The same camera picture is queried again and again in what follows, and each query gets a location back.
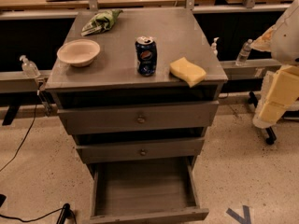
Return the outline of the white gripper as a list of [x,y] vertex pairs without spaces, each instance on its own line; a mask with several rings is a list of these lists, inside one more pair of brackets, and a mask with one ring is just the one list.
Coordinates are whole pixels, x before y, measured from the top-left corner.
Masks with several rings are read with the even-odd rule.
[[267,72],[263,78],[261,99],[252,120],[253,124],[258,127],[256,119],[276,123],[298,98],[298,66],[283,65],[276,73]]

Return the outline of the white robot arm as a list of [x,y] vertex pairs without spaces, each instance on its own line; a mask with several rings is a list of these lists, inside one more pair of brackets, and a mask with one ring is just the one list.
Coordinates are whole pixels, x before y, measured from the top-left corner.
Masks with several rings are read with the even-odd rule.
[[252,121],[258,128],[268,128],[299,98],[299,0],[294,0],[250,46],[270,52],[281,63],[274,74],[268,73],[264,78],[261,100]]

